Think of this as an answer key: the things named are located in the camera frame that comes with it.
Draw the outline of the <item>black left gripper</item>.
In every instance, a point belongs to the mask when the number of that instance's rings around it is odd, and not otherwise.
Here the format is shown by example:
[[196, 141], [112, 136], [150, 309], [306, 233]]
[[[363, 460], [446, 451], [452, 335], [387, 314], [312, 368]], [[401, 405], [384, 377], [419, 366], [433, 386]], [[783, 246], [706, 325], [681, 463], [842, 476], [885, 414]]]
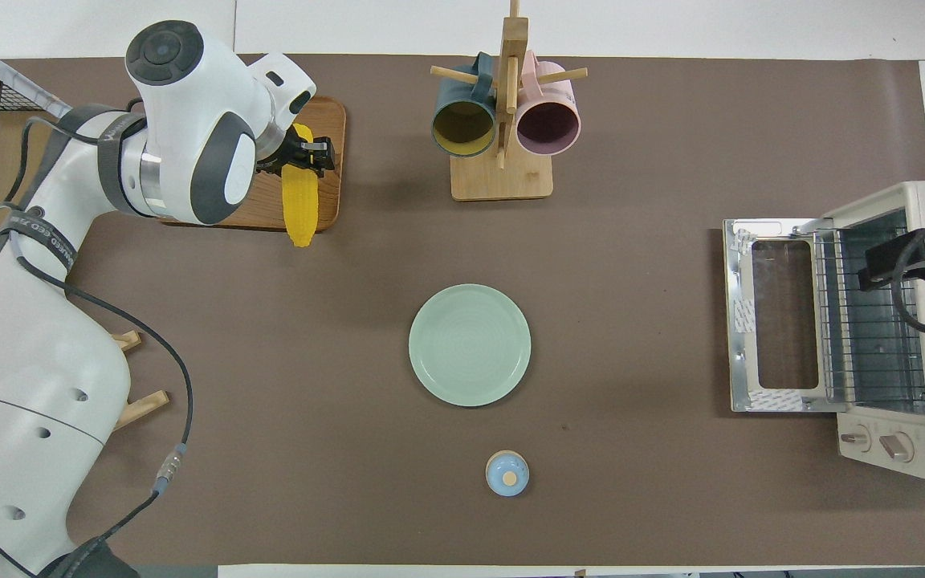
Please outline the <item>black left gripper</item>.
[[308, 169], [318, 179], [323, 179], [327, 172], [334, 171], [335, 157], [336, 149], [331, 138], [315, 138], [308, 142], [299, 136], [297, 128], [290, 127], [278, 149], [258, 161], [258, 172], [282, 175], [283, 168], [293, 167]]

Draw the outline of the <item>yellow corn cob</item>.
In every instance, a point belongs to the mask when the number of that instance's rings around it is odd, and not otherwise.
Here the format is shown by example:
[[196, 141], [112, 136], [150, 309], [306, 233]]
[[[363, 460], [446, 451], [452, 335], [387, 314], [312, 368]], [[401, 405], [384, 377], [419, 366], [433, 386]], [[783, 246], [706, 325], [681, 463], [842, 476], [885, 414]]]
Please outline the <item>yellow corn cob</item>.
[[297, 248], [312, 244], [319, 223], [319, 180], [308, 169], [283, 168], [280, 200], [286, 233]]

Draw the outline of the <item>toaster oven glass door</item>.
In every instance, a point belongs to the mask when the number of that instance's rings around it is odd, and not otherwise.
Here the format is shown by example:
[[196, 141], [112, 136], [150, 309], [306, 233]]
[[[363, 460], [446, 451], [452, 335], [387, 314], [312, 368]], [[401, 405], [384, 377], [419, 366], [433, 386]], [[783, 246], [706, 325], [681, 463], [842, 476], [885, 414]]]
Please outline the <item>toaster oven glass door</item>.
[[731, 409], [840, 413], [825, 352], [817, 234], [829, 219], [735, 218], [722, 226]]

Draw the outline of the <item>pale green plate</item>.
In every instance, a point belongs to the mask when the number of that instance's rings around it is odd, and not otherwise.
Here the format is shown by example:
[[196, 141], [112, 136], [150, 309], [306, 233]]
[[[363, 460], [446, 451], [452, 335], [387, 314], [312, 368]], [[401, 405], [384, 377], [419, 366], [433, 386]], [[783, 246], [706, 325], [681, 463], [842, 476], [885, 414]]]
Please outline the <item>pale green plate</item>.
[[416, 311], [408, 354], [416, 380], [433, 398], [477, 409], [520, 385], [532, 359], [532, 333], [507, 294], [458, 284], [434, 293]]

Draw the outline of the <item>wooden serving tray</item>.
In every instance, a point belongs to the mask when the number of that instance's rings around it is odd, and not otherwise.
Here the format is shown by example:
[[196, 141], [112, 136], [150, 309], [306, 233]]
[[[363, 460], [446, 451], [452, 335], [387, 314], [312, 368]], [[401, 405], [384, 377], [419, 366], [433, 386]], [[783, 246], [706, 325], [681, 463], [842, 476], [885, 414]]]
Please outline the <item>wooden serving tray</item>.
[[[337, 99], [316, 96], [297, 116], [297, 124], [311, 129], [313, 136], [327, 136], [336, 151], [333, 171], [324, 172], [318, 180], [318, 227], [323, 233], [338, 219], [342, 176], [344, 176], [344, 148], [348, 113]], [[280, 197], [280, 178], [267, 173], [254, 175], [246, 200], [239, 208], [215, 226], [216, 228], [242, 228], [242, 230], [284, 231], [283, 205]]]

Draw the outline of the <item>dark blue mug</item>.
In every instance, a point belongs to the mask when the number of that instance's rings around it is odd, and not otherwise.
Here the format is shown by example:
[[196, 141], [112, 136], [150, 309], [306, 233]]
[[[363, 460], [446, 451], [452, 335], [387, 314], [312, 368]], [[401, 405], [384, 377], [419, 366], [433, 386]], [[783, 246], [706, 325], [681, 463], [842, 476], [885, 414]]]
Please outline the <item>dark blue mug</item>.
[[479, 52], [469, 66], [453, 71], [476, 77], [473, 83], [443, 77], [434, 103], [432, 138], [455, 157], [473, 157], [495, 141], [498, 94], [493, 84], [493, 58]]

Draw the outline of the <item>wooden mug tree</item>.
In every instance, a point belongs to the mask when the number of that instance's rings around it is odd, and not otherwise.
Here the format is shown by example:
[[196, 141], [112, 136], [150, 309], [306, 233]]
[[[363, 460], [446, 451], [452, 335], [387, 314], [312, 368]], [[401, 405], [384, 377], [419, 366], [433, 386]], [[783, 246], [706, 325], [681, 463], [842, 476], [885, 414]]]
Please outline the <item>wooden mug tree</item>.
[[[509, 14], [503, 19], [500, 33], [499, 55], [492, 56], [492, 87], [498, 94], [495, 141], [484, 153], [473, 157], [455, 157], [446, 153], [449, 157], [450, 193], [455, 201], [540, 200], [553, 193], [552, 158], [556, 155], [529, 153], [518, 144], [513, 134], [519, 75], [524, 55], [531, 48], [529, 21], [520, 12], [520, 0], [509, 0], [509, 3]], [[541, 76], [540, 83], [569, 79], [573, 85], [573, 81], [588, 75], [584, 68], [562, 68], [562, 72]], [[432, 66], [430, 73], [438, 77], [439, 82], [443, 77], [470, 83], [476, 81], [473, 75], [453, 71], [452, 68]]]

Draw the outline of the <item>pink mug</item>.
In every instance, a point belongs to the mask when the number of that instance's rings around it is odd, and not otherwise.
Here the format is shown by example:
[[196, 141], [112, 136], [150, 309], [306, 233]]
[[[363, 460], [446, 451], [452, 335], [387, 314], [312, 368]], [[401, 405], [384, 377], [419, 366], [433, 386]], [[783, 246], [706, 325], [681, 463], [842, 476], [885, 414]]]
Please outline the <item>pink mug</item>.
[[562, 71], [558, 63], [540, 61], [532, 49], [524, 55], [513, 134], [529, 153], [561, 154], [579, 139], [581, 118], [572, 80], [539, 81], [543, 75]]

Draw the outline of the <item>brown table mat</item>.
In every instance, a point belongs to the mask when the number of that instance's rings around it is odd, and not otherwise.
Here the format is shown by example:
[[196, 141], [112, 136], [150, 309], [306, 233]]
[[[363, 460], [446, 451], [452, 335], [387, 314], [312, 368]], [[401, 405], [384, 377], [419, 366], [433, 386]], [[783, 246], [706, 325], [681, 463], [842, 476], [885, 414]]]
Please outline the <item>brown table mat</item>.
[[[339, 217], [286, 234], [107, 214], [73, 283], [194, 381], [186, 461], [111, 541], [133, 564], [925, 564], [925, 480], [842, 458], [829, 414], [734, 413], [726, 218], [814, 218], [925, 180], [910, 61], [565, 58], [583, 131], [536, 201], [457, 202], [430, 66], [298, 55], [346, 109]], [[433, 398], [416, 311], [482, 284], [532, 359], [477, 409]], [[496, 496], [487, 460], [530, 483]]]

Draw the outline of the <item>wooden plate rack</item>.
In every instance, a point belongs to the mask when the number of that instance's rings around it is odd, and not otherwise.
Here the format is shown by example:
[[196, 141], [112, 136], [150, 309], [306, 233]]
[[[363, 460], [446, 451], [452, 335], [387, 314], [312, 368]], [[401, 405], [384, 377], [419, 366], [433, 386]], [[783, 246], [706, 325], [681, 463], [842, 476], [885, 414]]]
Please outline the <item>wooden plate rack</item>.
[[[139, 332], [112, 334], [112, 339], [114, 343], [121, 348], [122, 352], [128, 352], [132, 350], [132, 348], [142, 344], [142, 337]], [[121, 411], [113, 431], [116, 432], [127, 425], [135, 423], [135, 421], [148, 416], [148, 414], [153, 413], [155, 410], [161, 409], [161, 407], [164, 407], [168, 403], [170, 403], [169, 394], [162, 390], [158, 390], [138, 400], [129, 402], [126, 404], [125, 409]]]

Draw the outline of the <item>small blue call bell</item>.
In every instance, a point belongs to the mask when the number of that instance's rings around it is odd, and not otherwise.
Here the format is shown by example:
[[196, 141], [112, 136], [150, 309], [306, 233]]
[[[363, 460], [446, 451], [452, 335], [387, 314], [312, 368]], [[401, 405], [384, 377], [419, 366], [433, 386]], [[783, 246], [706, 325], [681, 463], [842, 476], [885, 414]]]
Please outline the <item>small blue call bell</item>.
[[514, 450], [496, 451], [486, 462], [485, 482], [496, 496], [520, 496], [530, 483], [528, 461]]

